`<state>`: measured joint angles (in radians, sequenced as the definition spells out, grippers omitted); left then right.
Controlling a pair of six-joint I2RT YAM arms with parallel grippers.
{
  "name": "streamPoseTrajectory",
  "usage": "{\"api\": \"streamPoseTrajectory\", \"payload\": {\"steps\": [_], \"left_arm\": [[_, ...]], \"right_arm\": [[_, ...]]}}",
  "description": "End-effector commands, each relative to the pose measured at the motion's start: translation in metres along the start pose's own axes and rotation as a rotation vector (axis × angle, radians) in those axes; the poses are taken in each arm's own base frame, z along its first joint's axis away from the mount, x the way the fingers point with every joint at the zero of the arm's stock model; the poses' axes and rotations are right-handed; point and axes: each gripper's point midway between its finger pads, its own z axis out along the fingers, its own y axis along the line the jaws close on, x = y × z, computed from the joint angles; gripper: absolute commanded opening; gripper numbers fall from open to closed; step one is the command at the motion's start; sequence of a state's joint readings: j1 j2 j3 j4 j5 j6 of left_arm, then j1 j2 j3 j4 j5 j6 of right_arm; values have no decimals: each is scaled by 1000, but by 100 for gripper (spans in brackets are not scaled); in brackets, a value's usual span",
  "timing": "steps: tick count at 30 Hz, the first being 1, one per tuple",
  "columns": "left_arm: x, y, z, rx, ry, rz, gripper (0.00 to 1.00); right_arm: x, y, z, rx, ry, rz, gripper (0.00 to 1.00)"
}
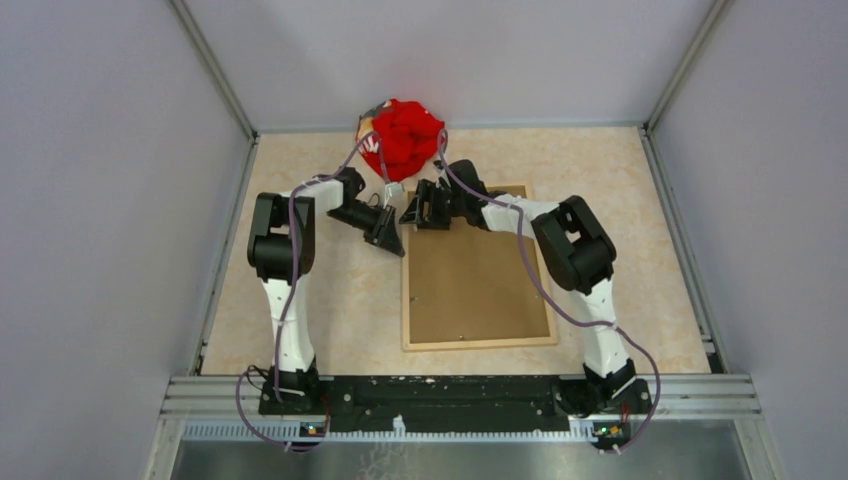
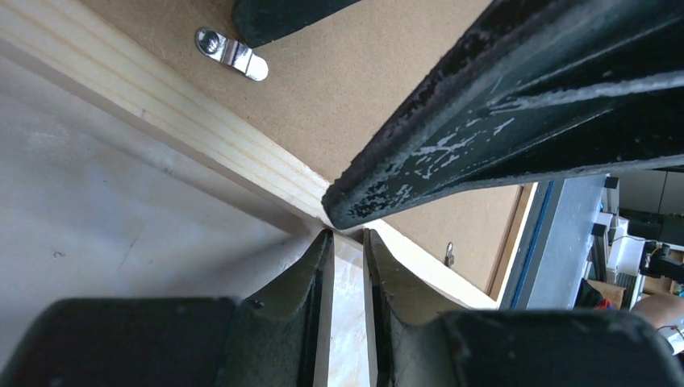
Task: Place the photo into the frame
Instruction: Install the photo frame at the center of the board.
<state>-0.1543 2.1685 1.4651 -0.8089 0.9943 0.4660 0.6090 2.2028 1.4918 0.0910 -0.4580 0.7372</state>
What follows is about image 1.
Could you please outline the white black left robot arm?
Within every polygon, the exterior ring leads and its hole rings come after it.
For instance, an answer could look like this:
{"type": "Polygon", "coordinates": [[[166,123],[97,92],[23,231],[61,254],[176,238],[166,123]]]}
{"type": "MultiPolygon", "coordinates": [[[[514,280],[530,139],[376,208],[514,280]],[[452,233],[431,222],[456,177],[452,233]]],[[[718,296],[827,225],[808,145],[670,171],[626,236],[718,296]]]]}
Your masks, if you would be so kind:
{"type": "Polygon", "coordinates": [[[316,257],[317,218],[326,215],[363,234],[366,243],[399,258],[405,250],[396,209],[358,198],[365,181],[352,167],[319,175],[286,193],[255,201],[247,260],[266,293],[274,332],[270,395],[297,413],[319,404],[316,355],[308,332],[308,290],[316,257]]]}

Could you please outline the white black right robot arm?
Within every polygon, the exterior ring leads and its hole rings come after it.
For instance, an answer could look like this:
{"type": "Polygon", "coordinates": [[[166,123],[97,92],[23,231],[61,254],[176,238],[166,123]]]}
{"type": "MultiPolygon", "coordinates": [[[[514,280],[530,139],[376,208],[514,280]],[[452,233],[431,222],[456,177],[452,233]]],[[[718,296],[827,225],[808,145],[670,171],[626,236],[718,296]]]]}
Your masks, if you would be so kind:
{"type": "Polygon", "coordinates": [[[613,301],[617,251],[586,201],[572,195],[560,202],[543,202],[489,190],[468,159],[452,164],[439,161],[436,167],[439,179],[419,181],[401,223],[418,230],[447,230],[453,219],[463,218],[487,232],[532,239],[549,277],[570,295],[574,314],[556,304],[537,273],[528,273],[541,298],[584,333],[585,377],[558,391],[565,411],[580,417],[609,412],[653,414],[655,397],[646,382],[638,379],[626,351],[636,343],[617,323],[613,301]]]}

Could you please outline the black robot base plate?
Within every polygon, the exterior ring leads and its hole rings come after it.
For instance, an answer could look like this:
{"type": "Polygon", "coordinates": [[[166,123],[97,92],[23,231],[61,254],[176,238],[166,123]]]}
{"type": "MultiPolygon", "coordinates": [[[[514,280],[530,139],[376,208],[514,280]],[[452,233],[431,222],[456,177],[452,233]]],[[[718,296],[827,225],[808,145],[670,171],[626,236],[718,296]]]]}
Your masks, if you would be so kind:
{"type": "Polygon", "coordinates": [[[593,414],[645,414],[648,382],[636,379],[608,399],[584,377],[574,375],[324,376],[299,390],[275,396],[271,380],[262,387],[262,415],[348,414],[362,407],[528,407],[548,413],[557,407],[586,418],[593,414]]]}

